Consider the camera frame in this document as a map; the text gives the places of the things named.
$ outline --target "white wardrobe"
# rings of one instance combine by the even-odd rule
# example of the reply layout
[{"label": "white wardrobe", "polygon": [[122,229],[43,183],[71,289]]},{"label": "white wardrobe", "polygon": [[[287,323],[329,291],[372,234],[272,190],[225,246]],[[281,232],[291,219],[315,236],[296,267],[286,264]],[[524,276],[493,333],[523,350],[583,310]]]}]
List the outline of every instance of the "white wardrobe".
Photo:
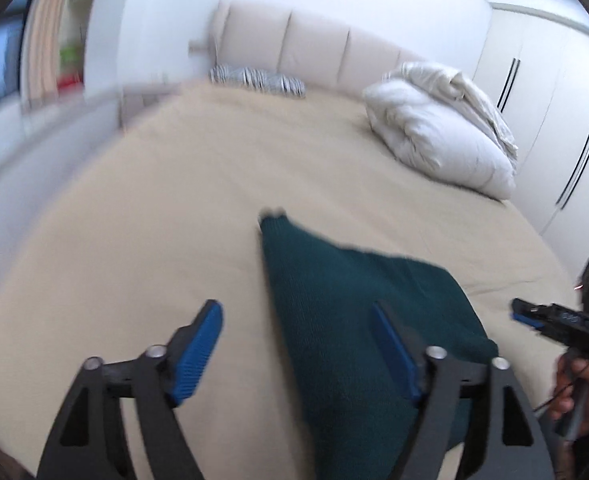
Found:
[{"label": "white wardrobe", "polygon": [[519,147],[512,202],[578,276],[589,257],[589,36],[495,10],[474,80]]}]

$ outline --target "zebra print pillow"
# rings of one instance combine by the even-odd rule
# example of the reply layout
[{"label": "zebra print pillow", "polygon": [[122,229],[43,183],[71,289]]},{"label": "zebra print pillow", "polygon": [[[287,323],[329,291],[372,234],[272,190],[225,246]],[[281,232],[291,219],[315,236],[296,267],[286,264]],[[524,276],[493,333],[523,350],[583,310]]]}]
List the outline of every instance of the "zebra print pillow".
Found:
[{"label": "zebra print pillow", "polygon": [[300,79],[259,68],[232,68],[229,65],[216,65],[210,70],[210,81],[245,86],[270,94],[305,97],[305,84]]}]

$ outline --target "beige headboard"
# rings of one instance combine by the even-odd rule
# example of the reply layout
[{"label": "beige headboard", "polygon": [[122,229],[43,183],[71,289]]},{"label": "beige headboard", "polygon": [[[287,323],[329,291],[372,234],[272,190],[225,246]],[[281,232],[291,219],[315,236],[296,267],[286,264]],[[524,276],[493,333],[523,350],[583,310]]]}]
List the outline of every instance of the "beige headboard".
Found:
[{"label": "beige headboard", "polygon": [[421,59],[344,23],[255,2],[222,0],[210,33],[217,63],[281,72],[352,96],[399,63]]}]

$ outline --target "dark green cloth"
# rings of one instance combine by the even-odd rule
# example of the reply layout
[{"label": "dark green cloth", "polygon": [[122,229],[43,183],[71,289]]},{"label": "dark green cloth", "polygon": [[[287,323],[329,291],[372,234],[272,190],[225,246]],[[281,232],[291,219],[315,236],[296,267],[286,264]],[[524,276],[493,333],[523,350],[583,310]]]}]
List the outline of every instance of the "dark green cloth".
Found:
[{"label": "dark green cloth", "polygon": [[[369,331],[385,300],[425,343],[487,363],[497,346],[445,269],[407,258],[341,249],[291,224],[261,222],[264,260],[315,443],[318,480],[385,480],[414,421]],[[463,440],[459,405],[451,445]]]}]

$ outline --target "bed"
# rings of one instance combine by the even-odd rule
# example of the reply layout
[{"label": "bed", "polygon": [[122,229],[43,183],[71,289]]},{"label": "bed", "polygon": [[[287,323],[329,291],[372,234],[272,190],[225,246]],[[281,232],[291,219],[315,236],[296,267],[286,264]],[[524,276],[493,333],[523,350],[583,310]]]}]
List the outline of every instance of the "bed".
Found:
[{"label": "bed", "polygon": [[[508,304],[574,304],[571,280],[513,205],[396,161],[356,99],[415,56],[347,25],[246,2],[222,2],[212,34],[219,61],[299,76],[306,98],[187,84],[44,214],[0,290],[0,445],[36,471],[86,357],[133,358],[217,298],[222,337],[177,410],[204,475],[311,478],[262,270],[266,208],[339,244],[448,269],[531,401],[543,400],[562,349],[512,322]],[[135,468],[151,478],[124,404]]]}]

